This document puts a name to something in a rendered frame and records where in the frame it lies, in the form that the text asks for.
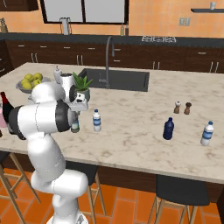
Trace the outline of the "dark brown island base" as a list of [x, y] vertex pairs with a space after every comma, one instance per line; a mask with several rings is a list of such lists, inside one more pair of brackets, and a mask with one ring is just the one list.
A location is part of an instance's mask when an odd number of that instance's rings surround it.
[[[156, 175], [140, 171], [128, 171], [105, 166], [98, 167], [100, 182], [109, 186], [119, 186], [154, 193], [156, 191]], [[224, 185], [206, 183], [211, 202], [224, 204]]]

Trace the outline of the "wooden utensil holder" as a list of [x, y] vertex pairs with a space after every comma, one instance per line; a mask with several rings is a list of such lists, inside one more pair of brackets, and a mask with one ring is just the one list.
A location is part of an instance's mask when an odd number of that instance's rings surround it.
[[8, 28], [7, 28], [7, 25], [6, 25], [3, 17], [0, 18], [0, 29], [1, 29], [2, 33], [7, 33], [8, 32]]

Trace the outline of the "black seat wooden stool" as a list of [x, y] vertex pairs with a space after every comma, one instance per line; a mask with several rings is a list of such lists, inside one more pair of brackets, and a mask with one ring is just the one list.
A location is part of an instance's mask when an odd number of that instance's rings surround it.
[[100, 198], [101, 209], [103, 211], [103, 214], [106, 214], [104, 200], [102, 197], [102, 188], [98, 175], [98, 166], [95, 164], [83, 164], [78, 162], [67, 161], [66, 168], [83, 172], [87, 175], [87, 198], [89, 202], [90, 212], [84, 212], [84, 214], [90, 216], [92, 218], [93, 224], [96, 224], [95, 203], [97, 201], [97, 198]]
[[188, 223], [194, 224], [198, 207], [210, 204], [207, 186], [203, 181], [157, 175], [156, 196], [147, 224], [151, 224], [153, 214], [156, 214], [154, 224], [159, 224], [165, 204], [183, 208], [179, 224], [184, 223], [186, 214]]
[[[3, 161], [7, 158], [10, 157], [14, 165], [17, 167], [18, 171], [20, 172], [19, 175], [16, 174], [8, 174], [4, 172], [3, 168]], [[24, 169], [22, 168], [21, 164], [19, 163], [16, 155], [12, 152], [8, 151], [1, 151], [0, 150], [0, 181], [3, 184], [3, 187], [5, 191], [7, 192], [7, 195], [2, 195], [0, 194], [0, 199], [3, 200], [9, 200], [12, 205], [14, 206], [14, 209], [20, 219], [20, 222], [22, 224], [26, 224], [23, 215], [21, 214], [18, 204], [16, 202], [16, 199], [18, 196], [15, 193], [15, 189], [17, 188], [18, 184], [24, 180], [27, 185], [30, 187], [34, 197], [38, 201], [38, 203], [41, 203], [39, 196], [36, 194], [35, 190], [32, 188], [30, 180], [27, 178]]]

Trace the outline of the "dark blue glass bottle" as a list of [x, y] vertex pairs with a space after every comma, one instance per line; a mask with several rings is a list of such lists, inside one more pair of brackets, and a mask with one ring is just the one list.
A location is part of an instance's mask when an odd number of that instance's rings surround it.
[[164, 124], [163, 138], [165, 140], [171, 140], [173, 130], [174, 130], [174, 123], [172, 121], [172, 118], [170, 117], [168, 121]]

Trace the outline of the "white paper towel holder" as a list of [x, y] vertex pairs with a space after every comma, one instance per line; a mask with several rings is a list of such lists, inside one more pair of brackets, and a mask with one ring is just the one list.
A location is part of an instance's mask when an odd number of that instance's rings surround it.
[[69, 17], [61, 17], [59, 19], [59, 22], [60, 22], [61, 32], [64, 35], [70, 35], [71, 34], [70, 18]]

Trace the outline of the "black framed window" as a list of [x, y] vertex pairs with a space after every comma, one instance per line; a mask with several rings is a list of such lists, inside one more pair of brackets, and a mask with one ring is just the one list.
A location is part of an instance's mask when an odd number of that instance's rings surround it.
[[70, 18], [73, 24], [126, 24], [129, 0], [39, 0], [45, 24]]

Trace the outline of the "dark grey tap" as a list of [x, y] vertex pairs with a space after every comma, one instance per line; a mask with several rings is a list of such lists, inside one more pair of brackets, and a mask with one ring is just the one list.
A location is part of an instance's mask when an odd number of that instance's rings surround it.
[[110, 84], [109, 84], [109, 46], [112, 45], [112, 57], [115, 57], [115, 46], [114, 46], [114, 41], [113, 41], [113, 36], [109, 36], [106, 44], [106, 65], [105, 65], [105, 72], [106, 72], [106, 78], [105, 79], [99, 79], [99, 82], [104, 82], [105, 87], [109, 89]]

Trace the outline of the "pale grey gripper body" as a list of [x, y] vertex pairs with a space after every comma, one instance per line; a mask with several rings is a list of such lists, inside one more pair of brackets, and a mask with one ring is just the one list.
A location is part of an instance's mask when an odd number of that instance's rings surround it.
[[72, 111], [87, 111], [88, 105], [86, 103], [70, 103], [69, 107]]

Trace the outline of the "wooden pepper shaker dark cap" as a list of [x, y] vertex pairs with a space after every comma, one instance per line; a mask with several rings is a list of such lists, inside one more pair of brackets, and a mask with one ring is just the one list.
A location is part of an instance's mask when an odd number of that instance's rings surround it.
[[192, 106], [192, 104], [190, 102], [187, 102], [185, 104], [185, 111], [184, 114], [189, 115], [190, 114], [190, 107]]

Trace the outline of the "dark grey sink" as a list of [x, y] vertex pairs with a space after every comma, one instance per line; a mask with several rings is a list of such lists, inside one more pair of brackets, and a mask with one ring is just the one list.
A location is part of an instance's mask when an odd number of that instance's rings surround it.
[[[84, 68], [79, 73], [79, 76], [82, 78], [87, 78], [87, 81], [92, 80], [92, 82], [89, 84], [91, 88], [106, 87], [105, 69]], [[108, 71], [108, 84], [110, 89], [147, 92], [149, 78], [149, 72], [122, 70]]]

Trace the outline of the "green potted plant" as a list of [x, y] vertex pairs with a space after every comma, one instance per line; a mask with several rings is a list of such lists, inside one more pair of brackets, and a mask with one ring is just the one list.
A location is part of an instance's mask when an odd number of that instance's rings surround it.
[[85, 76], [84, 78], [78, 76], [76, 73], [73, 73], [74, 82], [75, 82], [75, 89], [78, 93], [84, 94], [87, 101], [90, 100], [90, 90], [89, 85], [92, 80], [88, 80], [88, 77]]

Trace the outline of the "grey fruit bowl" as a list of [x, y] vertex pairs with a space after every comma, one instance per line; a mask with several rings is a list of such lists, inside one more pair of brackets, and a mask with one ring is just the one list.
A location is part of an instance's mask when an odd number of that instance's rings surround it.
[[[48, 82], [51, 81], [50, 78], [44, 77], [42, 82]], [[22, 84], [21, 84], [21, 80], [16, 84], [16, 88], [19, 89], [21, 92], [26, 93], [26, 94], [31, 94], [32, 93], [32, 89], [23, 89]]]

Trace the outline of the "dark brown wall cupboard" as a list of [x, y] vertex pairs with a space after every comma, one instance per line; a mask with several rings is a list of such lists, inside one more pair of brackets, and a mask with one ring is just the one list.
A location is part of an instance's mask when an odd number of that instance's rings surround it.
[[37, 0], [0, 0], [0, 11], [37, 11]]

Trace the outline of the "dark red wine bottle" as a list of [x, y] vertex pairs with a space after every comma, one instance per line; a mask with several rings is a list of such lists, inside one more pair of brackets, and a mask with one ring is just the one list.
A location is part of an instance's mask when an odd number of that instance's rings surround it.
[[6, 98], [5, 92], [0, 93], [3, 102], [3, 118], [6, 123], [9, 122], [9, 114], [14, 109], [14, 107], [9, 103], [8, 99]]

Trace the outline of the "white plastic bottle blue label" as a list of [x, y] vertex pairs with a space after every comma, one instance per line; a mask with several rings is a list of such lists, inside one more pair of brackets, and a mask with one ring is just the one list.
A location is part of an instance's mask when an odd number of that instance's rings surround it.
[[203, 130], [200, 143], [204, 146], [208, 146], [213, 133], [214, 133], [214, 123], [212, 121], [209, 121]]
[[94, 110], [93, 114], [93, 125], [94, 125], [94, 131], [100, 132], [102, 130], [101, 115], [97, 108]]

